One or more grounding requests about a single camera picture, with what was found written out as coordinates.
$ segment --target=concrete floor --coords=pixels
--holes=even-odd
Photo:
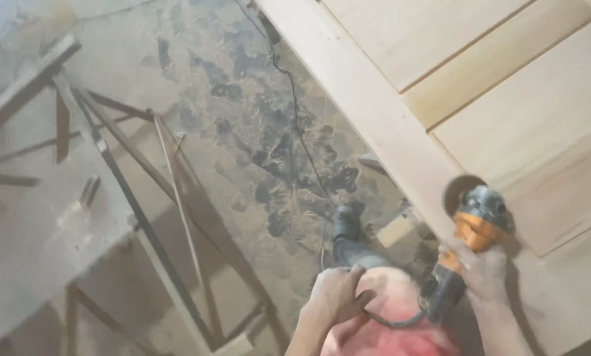
[[[322,222],[331,218],[335,206],[348,204],[361,214],[363,238],[374,248],[377,231],[399,214],[411,214],[388,177],[358,164],[357,157],[368,148],[280,41],[275,51],[280,66],[294,78],[296,118],[289,78],[272,65],[268,41],[235,0],[3,2],[9,3],[17,4],[17,10],[12,15],[8,6],[8,12],[0,8],[13,16],[10,27],[0,24],[7,28],[0,34],[0,92],[53,39],[74,33],[83,48],[66,63],[72,77],[117,100],[155,109],[174,132],[185,134],[181,149],[268,289],[288,332],[295,328],[318,273]],[[0,129],[0,155],[55,135],[53,100],[52,89],[44,90]],[[133,119],[121,127],[168,176],[154,126]],[[110,136],[108,140],[182,278],[189,288],[196,287],[176,207],[117,142]],[[74,139],[71,147],[80,143]],[[1,162],[0,172],[41,177],[55,165],[53,150]],[[24,194],[20,188],[0,187],[0,214]],[[330,247],[331,224],[325,225]],[[418,279],[435,260],[435,242],[429,231],[422,231],[388,251]],[[227,333],[254,301],[205,241],[199,249]],[[138,243],[107,256],[79,285],[157,350],[193,354],[192,340]],[[194,297],[201,307],[201,296]],[[141,354],[80,310],[80,353]],[[64,347],[63,323],[64,297],[58,295],[14,332],[16,354],[58,354]],[[267,328],[255,342],[253,355],[278,354]]]

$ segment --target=person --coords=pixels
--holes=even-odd
[[[390,330],[370,319],[406,320],[418,312],[419,288],[404,271],[358,242],[359,218],[348,206],[335,213],[333,257],[342,267],[318,275],[286,356],[416,355],[455,356],[455,341],[423,319]],[[475,255],[462,241],[445,241],[463,264],[466,295],[474,309],[487,356],[529,356],[532,352],[506,296],[506,255],[500,246]]]

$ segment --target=black cable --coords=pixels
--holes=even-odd
[[[298,138],[300,139],[300,143],[302,144],[302,148],[304,149],[304,152],[306,152],[307,157],[309,158],[309,162],[311,162],[311,166],[313,167],[313,172],[315,173],[316,178],[318,179],[318,183],[320,185],[320,189],[322,190],[322,192],[324,193],[324,195],[326,196],[326,198],[328,199],[328,201],[331,203],[332,206],[337,207],[337,205],[335,204],[335,202],[331,199],[330,195],[328,194],[327,190],[324,187],[324,184],[322,182],[322,178],[320,177],[320,173],[318,172],[318,169],[315,167],[315,163],[313,162],[313,157],[311,156],[311,153],[309,152],[309,149],[307,148],[306,144],[304,143],[304,138],[302,136],[302,133],[300,132],[300,126],[299,126],[299,121],[300,121],[300,105],[298,104],[298,100],[297,100],[297,96],[296,96],[296,85],[294,83],[294,78],[293,78],[293,74],[291,74],[291,72],[289,70],[286,70],[284,68],[282,68],[280,65],[278,65],[278,55],[276,53],[276,49],[273,46],[273,43],[271,43],[271,39],[269,38],[269,36],[267,35],[267,33],[265,33],[265,31],[263,31],[260,26],[252,19],[252,17],[249,15],[249,13],[247,13],[243,7],[243,4],[240,2],[240,0],[234,0],[234,2],[236,2],[236,4],[238,5],[238,7],[240,8],[240,11],[243,12],[243,14],[245,15],[245,17],[247,17],[247,19],[252,23],[252,25],[254,25],[254,27],[258,30],[258,32],[260,33],[260,35],[262,35],[266,40],[267,43],[269,45],[269,50],[270,50],[270,54],[271,54],[271,64],[280,72],[285,74],[288,78],[289,78],[289,82],[291,83],[291,95],[293,96],[293,101],[294,101],[294,129],[295,129],[295,133],[297,134]]]

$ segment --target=hand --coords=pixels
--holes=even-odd
[[[473,302],[498,302],[508,304],[506,296],[506,254],[502,246],[494,245],[487,251],[475,254],[459,239],[444,241],[463,265],[462,276],[467,284],[467,296]]]
[[[355,297],[359,279],[365,272],[364,267],[356,265],[351,270],[335,268],[320,273],[303,311],[316,318],[326,318],[330,326],[358,316],[375,297],[372,290],[363,291]]]

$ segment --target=orange angle grinder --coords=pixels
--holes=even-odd
[[[456,225],[454,237],[465,241],[474,253],[486,251],[513,231],[505,198],[474,175],[462,175],[450,182],[443,193],[443,207]],[[455,253],[443,252],[431,278],[421,288],[420,311],[409,320],[389,321],[368,314],[391,329],[411,326],[425,317],[440,324],[465,293],[461,268]]]

